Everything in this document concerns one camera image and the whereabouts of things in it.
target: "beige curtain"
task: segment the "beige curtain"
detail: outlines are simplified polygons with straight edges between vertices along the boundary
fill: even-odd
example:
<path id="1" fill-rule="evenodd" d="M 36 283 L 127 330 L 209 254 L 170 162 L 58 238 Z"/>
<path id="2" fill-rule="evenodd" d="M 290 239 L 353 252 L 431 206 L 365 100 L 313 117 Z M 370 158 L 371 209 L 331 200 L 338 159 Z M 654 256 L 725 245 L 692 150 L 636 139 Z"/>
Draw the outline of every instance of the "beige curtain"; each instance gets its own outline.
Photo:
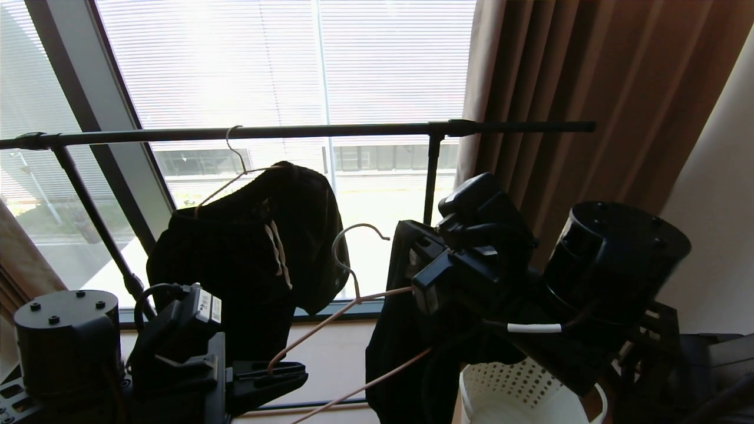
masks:
<path id="1" fill-rule="evenodd" d="M 495 173 L 541 239 L 536 266 L 579 201 L 659 214 L 752 22 L 751 0 L 478 0 L 464 118 L 597 131 L 465 137 L 456 183 Z"/>
<path id="2" fill-rule="evenodd" d="M 13 314 L 37 296 L 66 286 L 39 253 L 11 212 L 0 201 L 0 315 Z"/>

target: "black clothing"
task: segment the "black clothing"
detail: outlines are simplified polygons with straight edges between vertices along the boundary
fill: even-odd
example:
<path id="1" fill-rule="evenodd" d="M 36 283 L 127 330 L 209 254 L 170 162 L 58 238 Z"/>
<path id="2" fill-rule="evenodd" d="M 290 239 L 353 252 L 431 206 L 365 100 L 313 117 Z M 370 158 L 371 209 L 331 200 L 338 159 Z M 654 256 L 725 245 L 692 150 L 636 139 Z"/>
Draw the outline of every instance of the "black clothing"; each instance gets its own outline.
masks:
<path id="1" fill-rule="evenodd" d="M 149 255 L 150 285 L 201 283 L 222 299 L 228 361 L 282 350 L 293 312 L 319 312 L 343 288 L 330 247 L 342 230 L 327 178 L 288 162 L 199 209 L 177 210 Z M 339 259 L 348 264 L 345 240 Z M 155 297 L 158 309 L 167 299 Z"/>
<path id="2" fill-rule="evenodd" d="M 398 223 L 388 274 L 388 290 L 408 287 L 411 277 L 433 258 L 419 253 L 426 240 L 441 242 L 432 229 L 410 221 Z M 366 390 L 381 424 L 452 421 L 461 364 L 519 362 L 524 354 L 480 325 L 463 306 L 450 305 L 436 316 L 422 314 L 411 293 L 385 298 L 366 348 L 366 381 L 395 369 L 424 351 L 432 351 L 398 374 Z"/>

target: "basket handle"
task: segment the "basket handle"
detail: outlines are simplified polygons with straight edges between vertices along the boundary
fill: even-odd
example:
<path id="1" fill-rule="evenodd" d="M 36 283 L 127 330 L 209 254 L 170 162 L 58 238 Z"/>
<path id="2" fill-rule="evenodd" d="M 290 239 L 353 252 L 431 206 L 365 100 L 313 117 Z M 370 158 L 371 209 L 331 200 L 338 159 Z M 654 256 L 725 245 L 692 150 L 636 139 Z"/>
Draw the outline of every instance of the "basket handle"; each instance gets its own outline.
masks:
<path id="1" fill-rule="evenodd" d="M 599 384 L 595 384 L 594 387 L 599 393 L 599 399 L 602 400 L 602 412 L 600 412 L 590 424 L 602 424 L 602 421 L 605 420 L 605 416 L 608 414 L 608 398 L 605 396 L 605 391 L 602 390 L 602 387 L 600 387 Z"/>

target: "screw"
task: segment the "screw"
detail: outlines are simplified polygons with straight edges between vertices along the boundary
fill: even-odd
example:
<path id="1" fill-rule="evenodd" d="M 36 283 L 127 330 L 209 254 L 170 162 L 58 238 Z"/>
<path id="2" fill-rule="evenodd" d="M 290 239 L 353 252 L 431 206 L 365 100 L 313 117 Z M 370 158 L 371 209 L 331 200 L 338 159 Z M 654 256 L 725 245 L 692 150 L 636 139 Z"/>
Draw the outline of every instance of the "screw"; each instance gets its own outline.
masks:
<path id="1" fill-rule="evenodd" d="M 663 250 L 665 247 L 667 247 L 667 241 L 665 241 L 663 238 L 656 238 L 652 242 L 652 246 L 654 246 L 655 249 Z"/>

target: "window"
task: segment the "window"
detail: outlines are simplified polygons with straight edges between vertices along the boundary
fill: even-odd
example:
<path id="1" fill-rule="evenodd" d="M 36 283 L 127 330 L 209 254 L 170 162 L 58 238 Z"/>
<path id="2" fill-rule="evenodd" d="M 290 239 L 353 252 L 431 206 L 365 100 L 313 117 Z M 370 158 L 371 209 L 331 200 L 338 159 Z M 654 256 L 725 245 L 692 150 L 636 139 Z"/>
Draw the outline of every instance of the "window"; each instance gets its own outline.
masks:
<path id="1" fill-rule="evenodd" d="M 149 129 L 458 118 L 475 3 L 97 0 L 97 8 Z M 370 222 L 389 234 L 398 220 L 421 219 L 427 142 L 398 136 L 232 145 L 245 149 L 251 167 L 288 160 L 326 173 L 344 225 Z M 456 143 L 443 143 L 436 200 L 452 188 Z M 219 152 L 227 150 L 223 140 L 152 143 L 152 149 L 179 207 L 206 197 L 240 164 Z M 361 230 L 348 243 L 362 291 L 384 289 L 390 244 Z M 352 293 L 349 287 L 343 295 Z"/>
<path id="2" fill-rule="evenodd" d="M 79 132 L 24 2 L 0 3 L 0 137 Z M 89 146 L 69 148 L 79 173 L 133 271 L 146 255 Z M 133 305 L 123 278 L 52 152 L 0 150 L 0 197 L 69 289 L 94 288 Z"/>

